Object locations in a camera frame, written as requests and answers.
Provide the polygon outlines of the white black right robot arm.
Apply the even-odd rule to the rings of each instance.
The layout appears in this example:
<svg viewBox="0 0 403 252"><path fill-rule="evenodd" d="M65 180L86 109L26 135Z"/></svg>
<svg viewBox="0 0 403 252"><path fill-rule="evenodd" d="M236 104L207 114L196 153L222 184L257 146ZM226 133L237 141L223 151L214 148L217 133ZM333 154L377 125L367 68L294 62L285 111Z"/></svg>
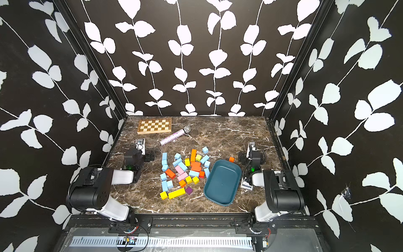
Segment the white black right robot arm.
<svg viewBox="0 0 403 252"><path fill-rule="evenodd" d="M250 191L255 187L264 188L265 200L254 210L256 221L267 223L282 215L303 211L305 201L292 172L261 169L266 160L262 155L263 152L257 150L238 153L238 160L245 166L240 187Z"/></svg>

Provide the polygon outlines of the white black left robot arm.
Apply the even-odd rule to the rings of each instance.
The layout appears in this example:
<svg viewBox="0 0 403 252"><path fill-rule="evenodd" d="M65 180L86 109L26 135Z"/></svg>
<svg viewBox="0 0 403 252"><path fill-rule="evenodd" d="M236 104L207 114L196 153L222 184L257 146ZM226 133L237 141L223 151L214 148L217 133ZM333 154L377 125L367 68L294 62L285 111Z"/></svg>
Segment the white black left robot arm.
<svg viewBox="0 0 403 252"><path fill-rule="evenodd" d="M122 169L104 165L83 168L71 183L66 203L80 212L95 212L112 221L134 223L132 210L110 195L113 185L129 185L140 179L143 165L154 161L154 151L129 149L124 154Z"/></svg>

